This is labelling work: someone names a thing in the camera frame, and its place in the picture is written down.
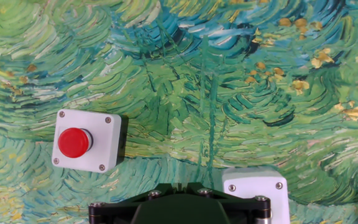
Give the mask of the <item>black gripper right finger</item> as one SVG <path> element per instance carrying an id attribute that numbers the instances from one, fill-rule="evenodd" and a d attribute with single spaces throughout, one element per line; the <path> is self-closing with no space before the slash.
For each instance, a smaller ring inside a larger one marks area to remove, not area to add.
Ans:
<path id="1" fill-rule="evenodd" d="M 270 223 L 271 201 L 257 195 L 240 198 L 199 182 L 179 184 L 179 217 L 185 223 Z"/>

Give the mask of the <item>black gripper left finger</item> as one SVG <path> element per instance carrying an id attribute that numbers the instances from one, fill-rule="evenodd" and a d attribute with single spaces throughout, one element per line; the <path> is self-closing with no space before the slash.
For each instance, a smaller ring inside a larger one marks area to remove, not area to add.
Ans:
<path id="1" fill-rule="evenodd" d="M 160 197 L 172 195 L 179 191 L 179 183 L 158 184 L 154 189 L 125 199 L 119 203 L 93 202 L 88 206 L 90 224 L 113 223 L 118 216 L 133 217 L 138 206 Z"/>

